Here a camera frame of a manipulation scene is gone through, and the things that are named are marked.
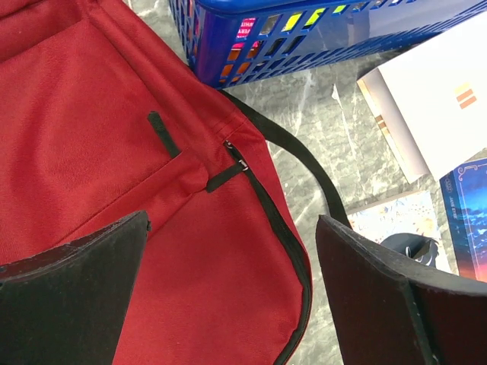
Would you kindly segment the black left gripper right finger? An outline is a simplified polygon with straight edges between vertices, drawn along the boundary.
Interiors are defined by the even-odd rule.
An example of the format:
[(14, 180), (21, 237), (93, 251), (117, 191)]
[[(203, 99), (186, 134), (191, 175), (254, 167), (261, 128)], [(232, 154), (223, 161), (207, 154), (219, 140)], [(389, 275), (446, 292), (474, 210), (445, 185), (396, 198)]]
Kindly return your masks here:
[(317, 252), (345, 364), (484, 364), (486, 284), (367, 240), (329, 216)]

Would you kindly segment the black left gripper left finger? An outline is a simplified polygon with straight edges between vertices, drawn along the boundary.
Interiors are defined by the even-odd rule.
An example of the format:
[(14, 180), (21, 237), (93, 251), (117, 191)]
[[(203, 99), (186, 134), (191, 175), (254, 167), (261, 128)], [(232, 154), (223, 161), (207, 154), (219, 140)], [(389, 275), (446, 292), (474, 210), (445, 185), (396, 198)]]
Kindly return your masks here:
[(1, 266), (3, 364), (111, 364), (151, 224), (137, 211)]

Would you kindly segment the red backpack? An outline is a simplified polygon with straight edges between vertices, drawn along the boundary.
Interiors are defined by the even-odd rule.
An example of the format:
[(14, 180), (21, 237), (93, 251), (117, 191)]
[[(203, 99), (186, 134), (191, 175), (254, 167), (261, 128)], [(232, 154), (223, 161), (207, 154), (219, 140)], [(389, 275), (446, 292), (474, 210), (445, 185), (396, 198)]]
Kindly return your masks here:
[(121, 1), (1, 3), (1, 266), (145, 211), (111, 364), (285, 364), (310, 261), (269, 153), (294, 136), (202, 84)]

